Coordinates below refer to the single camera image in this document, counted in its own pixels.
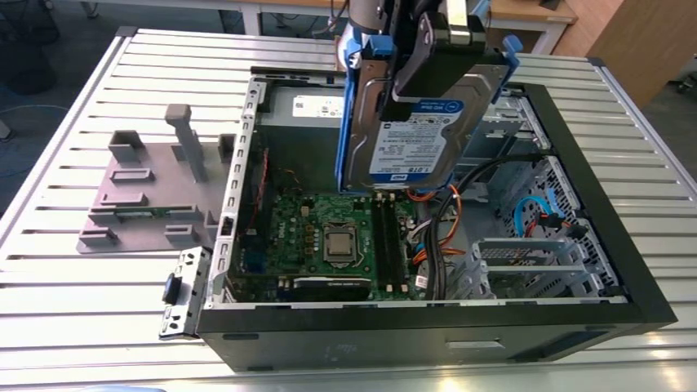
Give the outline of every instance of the robotic arm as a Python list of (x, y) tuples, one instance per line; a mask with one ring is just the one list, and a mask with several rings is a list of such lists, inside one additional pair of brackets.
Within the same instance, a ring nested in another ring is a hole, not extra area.
[(338, 154), (340, 190), (439, 189), (516, 69), (520, 42), (487, 48), (488, 1), (350, 3)]

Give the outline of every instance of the side panel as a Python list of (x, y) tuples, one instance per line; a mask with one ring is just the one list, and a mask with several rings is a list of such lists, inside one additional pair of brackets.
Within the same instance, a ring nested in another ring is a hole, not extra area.
[(584, 326), (203, 334), (236, 372), (553, 360), (617, 330)]
[[(555, 154), (581, 201), (583, 210), (579, 213), (589, 219), (599, 234), (629, 299), (641, 309), (648, 323), (673, 323), (677, 321), (676, 315), (559, 113), (549, 92), (540, 85), (524, 84), (521, 87), (528, 94), (539, 121), (551, 139)], [(651, 328), (643, 328), (635, 333), (649, 330)]]

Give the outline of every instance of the power supply label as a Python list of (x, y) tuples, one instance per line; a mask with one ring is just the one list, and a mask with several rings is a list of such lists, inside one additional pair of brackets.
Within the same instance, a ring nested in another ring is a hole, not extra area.
[(294, 98), (294, 117), (342, 118), (343, 115), (343, 96), (296, 96)]
[(418, 181), (434, 172), (446, 147), (442, 132), (464, 109), (460, 100), (423, 100), (407, 122), (383, 122), (370, 170), (376, 183)]

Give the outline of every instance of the metal grated table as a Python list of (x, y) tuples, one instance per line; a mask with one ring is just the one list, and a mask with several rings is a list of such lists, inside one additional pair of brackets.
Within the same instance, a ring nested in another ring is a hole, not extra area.
[(75, 250), (111, 133), (174, 141), (164, 109), (188, 103), (214, 140), (238, 128), (252, 65), (334, 69), (334, 51), (334, 42), (144, 29), (115, 38), (0, 221), (0, 389), (697, 390), (697, 187), (611, 74), (568, 57), (523, 56), (515, 80), (549, 87), (679, 323), (545, 365), (264, 376), (234, 375), (198, 341), (158, 340), (176, 253)]

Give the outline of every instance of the blue cable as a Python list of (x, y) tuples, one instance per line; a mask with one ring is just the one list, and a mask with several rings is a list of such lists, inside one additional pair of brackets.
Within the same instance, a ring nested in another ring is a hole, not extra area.
[(523, 237), (525, 234), (525, 228), (523, 227), (523, 208), (525, 207), (527, 202), (536, 202), (545, 211), (547, 215), (552, 214), (552, 208), (549, 207), (549, 204), (540, 196), (527, 196), (521, 199), (521, 201), (516, 204), (516, 209), (513, 210), (513, 226), (516, 228), (516, 235), (519, 237)]
[(549, 200), (549, 204), (552, 205), (552, 210), (559, 215), (559, 217), (564, 219), (567, 217), (567, 214), (564, 214), (563, 209), (559, 207), (557, 194), (555, 194), (555, 189), (548, 188), (545, 190), (545, 192), (547, 192), (547, 199)]

